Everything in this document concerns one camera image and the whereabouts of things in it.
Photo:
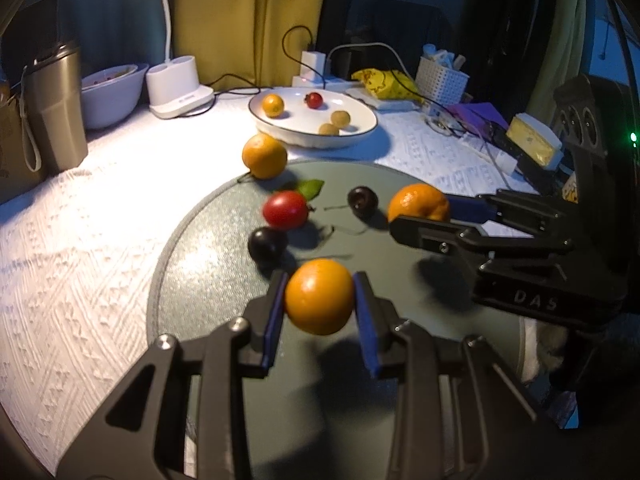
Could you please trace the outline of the round orange fruit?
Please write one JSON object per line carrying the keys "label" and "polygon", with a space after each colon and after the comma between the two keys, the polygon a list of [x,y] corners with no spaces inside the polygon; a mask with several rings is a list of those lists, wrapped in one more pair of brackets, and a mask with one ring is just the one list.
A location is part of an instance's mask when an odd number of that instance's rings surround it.
{"label": "round orange fruit", "polygon": [[307,334],[329,336],[348,322],[355,305],[352,274],[331,259],[302,264],[285,287],[285,311]]}

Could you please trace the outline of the purple cloth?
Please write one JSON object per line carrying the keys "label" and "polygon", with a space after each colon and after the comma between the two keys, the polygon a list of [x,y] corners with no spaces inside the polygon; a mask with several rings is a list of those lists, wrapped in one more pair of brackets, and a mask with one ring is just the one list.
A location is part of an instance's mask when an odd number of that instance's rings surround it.
{"label": "purple cloth", "polygon": [[490,122],[495,122],[504,130],[509,128],[509,124],[498,110],[487,102],[451,104],[446,107],[446,110],[459,122],[465,122],[477,129],[484,129]]}

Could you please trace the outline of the lavender bowl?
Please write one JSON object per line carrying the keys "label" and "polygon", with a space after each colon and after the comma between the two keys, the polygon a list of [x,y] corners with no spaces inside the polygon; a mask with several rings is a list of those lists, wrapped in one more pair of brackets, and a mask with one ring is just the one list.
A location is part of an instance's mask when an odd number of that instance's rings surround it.
{"label": "lavender bowl", "polygon": [[99,70],[81,79],[81,113],[86,130],[111,127],[137,106],[149,65],[134,63]]}

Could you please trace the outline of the round grey placemat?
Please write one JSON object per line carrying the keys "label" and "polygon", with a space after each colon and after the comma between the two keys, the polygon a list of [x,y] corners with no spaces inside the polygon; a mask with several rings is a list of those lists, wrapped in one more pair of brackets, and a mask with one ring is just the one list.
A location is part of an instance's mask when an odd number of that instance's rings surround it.
{"label": "round grey placemat", "polygon": [[[488,339],[514,370],[525,361],[525,323],[472,303],[458,270],[438,255],[394,241],[379,210],[362,222],[347,194],[364,185],[387,205],[411,183],[408,174],[364,162],[293,162],[277,179],[239,177],[198,203],[165,246],[152,279],[148,334],[181,340],[209,334],[265,293],[269,276],[250,258],[250,232],[264,224],[262,205],[281,186],[318,179],[308,222],[288,236],[288,270],[315,258],[367,274],[374,292],[431,334]],[[273,368],[244,384],[248,448],[257,479],[382,479],[394,430],[396,386],[363,365],[357,326],[316,337],[282,328]]]}

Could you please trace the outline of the dark plum cherry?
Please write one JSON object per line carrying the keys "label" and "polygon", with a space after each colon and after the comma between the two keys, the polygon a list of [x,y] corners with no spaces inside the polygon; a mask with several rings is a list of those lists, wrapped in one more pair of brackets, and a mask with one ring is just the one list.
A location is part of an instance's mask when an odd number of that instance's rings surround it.
{"label": "dark plum cherry", "polygon": [[288,236],[285,232],[262,226],[254,229],[247,240],[250,258],[261,268],[273,268],[282,261],[288,248]]}

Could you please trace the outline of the white perforated basket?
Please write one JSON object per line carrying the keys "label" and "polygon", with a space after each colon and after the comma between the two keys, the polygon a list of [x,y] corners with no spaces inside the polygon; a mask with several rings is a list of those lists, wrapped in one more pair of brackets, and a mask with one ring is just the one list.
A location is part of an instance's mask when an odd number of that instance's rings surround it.
{"label": "white perforated basket", "polygon": [[434,44],[424,44],[416,84],[422,94],[442,105],[458,104],[462,100],[469,76],[462,70],[466,58]]}

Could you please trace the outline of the cardboard box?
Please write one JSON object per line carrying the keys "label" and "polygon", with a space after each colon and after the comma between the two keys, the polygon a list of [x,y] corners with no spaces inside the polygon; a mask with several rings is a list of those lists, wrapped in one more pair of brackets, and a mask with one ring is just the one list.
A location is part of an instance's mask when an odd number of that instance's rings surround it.
{"label": "cardboard box", "polygon": [[23,132],[18,96],[1,103],[2,204],[35,188],[47,177],[47,169],[37,165],[34,142]]}

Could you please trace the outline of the large red cherry tomato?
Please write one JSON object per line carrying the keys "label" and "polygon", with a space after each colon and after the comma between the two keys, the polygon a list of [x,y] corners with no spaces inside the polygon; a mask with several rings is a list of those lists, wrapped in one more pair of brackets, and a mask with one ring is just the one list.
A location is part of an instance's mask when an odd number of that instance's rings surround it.
{"label": "large red cherry tomato", "polygon": [[309,207],[306,198],[299,192],[281,191],[264,203],[262,216],[273,229],[295,230],[307,222]]}

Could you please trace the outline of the small orange kumquat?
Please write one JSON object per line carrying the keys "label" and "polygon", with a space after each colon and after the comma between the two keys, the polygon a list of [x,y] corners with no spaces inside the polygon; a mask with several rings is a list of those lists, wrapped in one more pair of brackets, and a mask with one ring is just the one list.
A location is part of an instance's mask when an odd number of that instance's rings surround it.
{"label": "small orange kumquat", "polygon": [[284,101],[277,93],[269,93],[262,99],[262,111],[269,118],[278,118],[284,112]]}

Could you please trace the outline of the white charger adapter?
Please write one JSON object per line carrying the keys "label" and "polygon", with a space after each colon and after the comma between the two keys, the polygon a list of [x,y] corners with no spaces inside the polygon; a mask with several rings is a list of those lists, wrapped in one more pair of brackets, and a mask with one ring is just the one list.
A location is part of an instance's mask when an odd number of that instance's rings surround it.
{"label": "white charger adapter", "polygon": [[303,51],[300,54],[299,76],[311,82],[321,82],[326,55],[318,51]]}

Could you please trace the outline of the orange at mat edge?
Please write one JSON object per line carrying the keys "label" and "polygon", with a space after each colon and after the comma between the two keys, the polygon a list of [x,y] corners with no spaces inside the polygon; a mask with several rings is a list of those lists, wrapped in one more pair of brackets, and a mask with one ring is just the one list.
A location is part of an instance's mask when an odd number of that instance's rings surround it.
{"label": "orange at mat edge", "polygon": [[288,151],[277,139],[258,132],[243,146],[242,162],[254,178],[270,180],[285,170]]}

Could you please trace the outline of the white shallow plate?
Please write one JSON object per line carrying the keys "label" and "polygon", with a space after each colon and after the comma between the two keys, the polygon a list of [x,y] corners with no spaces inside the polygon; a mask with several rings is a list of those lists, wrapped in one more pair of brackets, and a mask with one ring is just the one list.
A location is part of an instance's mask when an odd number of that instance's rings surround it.
{"label": "white shallow plate", "polygon": [[[305,104],[304,97],[309,92],[322,95],[323,105],[318,110],[311,110]],[[284,112],[278,118],[269,118],[262,111],[262,99],[269,93],[277,93],[284,101]],[[366,104],[346,94],[328,90],[300,87],[267,89],[252,96],[247,107],[259,131],[300,148],[347,148],[366,140],[378,128],[378,116]],[[331,114],[336,110],[349,112],[352,122],[347,128],[340,129],[338,136],[320,136],[320,126],[327,122],[330,124]]]}

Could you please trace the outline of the yellow duck snack bag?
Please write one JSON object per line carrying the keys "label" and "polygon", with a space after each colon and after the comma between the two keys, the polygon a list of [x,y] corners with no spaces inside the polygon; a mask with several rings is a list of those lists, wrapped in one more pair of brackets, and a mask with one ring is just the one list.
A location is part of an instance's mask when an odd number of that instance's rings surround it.
{"label": "yellow duck snack bag", "polygon": [[353,73],[350,78],[361,82],[371,96],[382,101],[423,101],[416,83],[400,70],[365,68]]}

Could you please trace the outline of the brown longan fruit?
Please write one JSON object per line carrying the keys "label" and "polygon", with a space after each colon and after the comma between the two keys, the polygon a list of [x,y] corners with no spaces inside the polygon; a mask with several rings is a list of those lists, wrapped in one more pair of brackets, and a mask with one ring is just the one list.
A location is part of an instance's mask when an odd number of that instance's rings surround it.
{"label": "brown longan fruit", "polygon": [[352,118],[349,115],[349,112],[346,110],[336,110],[331,114],[331,124],[336,128],[345,129],[352,122]]}
{"label": "brown longan fruit", "polygon": [[340,129],[337,128],[336,125],[329,124],[327,122],[326,124],[322,124],[320,126],[318,133],[320,134],[320,136],[338,136],[340,134]]}

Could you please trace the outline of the yellow curtain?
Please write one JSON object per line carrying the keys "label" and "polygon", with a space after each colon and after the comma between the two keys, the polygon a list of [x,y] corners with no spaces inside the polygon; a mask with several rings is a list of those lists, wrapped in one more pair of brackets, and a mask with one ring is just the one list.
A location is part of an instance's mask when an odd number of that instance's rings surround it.
{"label": "yellow curtain", "polygon": [[176,55],[193,55],[201,81],[228,74],[287,86],[318,29],[322,0],[174,0]]}

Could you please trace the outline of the orange mandarin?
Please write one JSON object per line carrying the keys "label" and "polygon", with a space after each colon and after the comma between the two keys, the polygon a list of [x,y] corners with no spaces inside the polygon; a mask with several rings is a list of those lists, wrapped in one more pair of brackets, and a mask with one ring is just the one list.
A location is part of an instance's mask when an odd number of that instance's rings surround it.
{"label": "orange mandarin", "polygon": [[451,218],[450,203],[434,186],[410,184],[399,190],[388,204],[387,221],[392,222],[399,216],[446,222]]}

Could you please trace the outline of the white power strip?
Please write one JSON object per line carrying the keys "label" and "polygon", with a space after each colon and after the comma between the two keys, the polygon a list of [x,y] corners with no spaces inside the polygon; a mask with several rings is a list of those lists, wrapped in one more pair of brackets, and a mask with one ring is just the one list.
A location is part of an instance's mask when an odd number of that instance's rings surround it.
{"label": "white power strip", "polygon": [[352,88],[362,88],[363,84],[360,81],[347,81],[341,78],[330,77],[325,80],[321,79],[308,79],[303,76],[293,76],[292,87],[300,87],[300,88],[309,88],[309,89],[320,89],[320,90],[328,90],[338,93],[345,93],[348,89]]}

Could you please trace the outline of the yellow sponge block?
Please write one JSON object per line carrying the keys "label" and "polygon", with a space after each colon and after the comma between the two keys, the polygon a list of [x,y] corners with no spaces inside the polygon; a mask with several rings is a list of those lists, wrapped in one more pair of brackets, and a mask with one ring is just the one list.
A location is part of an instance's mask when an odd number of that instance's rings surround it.
{"label": "yellow sponge block", "polygon": [[542,169],[558,168],[562,159],[562,142],[543,122],[526,113],[512,119],[506,137],[516,144]]}

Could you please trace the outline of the dark cherry with stem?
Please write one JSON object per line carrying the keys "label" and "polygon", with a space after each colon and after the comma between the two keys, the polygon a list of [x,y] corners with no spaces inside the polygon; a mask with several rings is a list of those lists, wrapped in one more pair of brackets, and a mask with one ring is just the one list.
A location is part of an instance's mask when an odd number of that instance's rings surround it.
{"label": "dark cherry with stem", "polygon": [[356,186],[347,193],[346,204],[327,206],[326,210],[348,207],[360,220],[370,220],[378,211],[378,196],[367,186]]}

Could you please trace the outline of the small red cherry tomato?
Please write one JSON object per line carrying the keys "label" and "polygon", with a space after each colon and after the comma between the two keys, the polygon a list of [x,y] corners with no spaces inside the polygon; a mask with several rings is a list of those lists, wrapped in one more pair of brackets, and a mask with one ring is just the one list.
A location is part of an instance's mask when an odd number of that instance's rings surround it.
{"label": "small red cherry tomato", "polygon": [[304,97],[304,102],[311,110],[318,110],[323,105],[323,98],[319,92],[309,92]]}

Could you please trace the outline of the white tissue pack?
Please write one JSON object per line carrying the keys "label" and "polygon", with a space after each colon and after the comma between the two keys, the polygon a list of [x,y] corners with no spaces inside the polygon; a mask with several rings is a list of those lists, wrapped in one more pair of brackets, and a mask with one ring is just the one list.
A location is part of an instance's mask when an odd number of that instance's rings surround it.
{"label": "white tissue pack", "polygon": [[420,110],[420,106],[410,100],[381,100],[362,87],[352,87],[345,90],[346,96],[367,104],[383,113],[401,113]]}

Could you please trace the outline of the green leaf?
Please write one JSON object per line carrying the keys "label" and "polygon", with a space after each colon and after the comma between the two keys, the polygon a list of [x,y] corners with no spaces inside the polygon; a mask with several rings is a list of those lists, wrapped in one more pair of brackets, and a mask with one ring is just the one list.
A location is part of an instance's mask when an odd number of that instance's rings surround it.
{"label": "green leaf", "polygon": [[298,180],[295,189],[306,202],[314,200],[322,191],[324,181],[320,179]]}

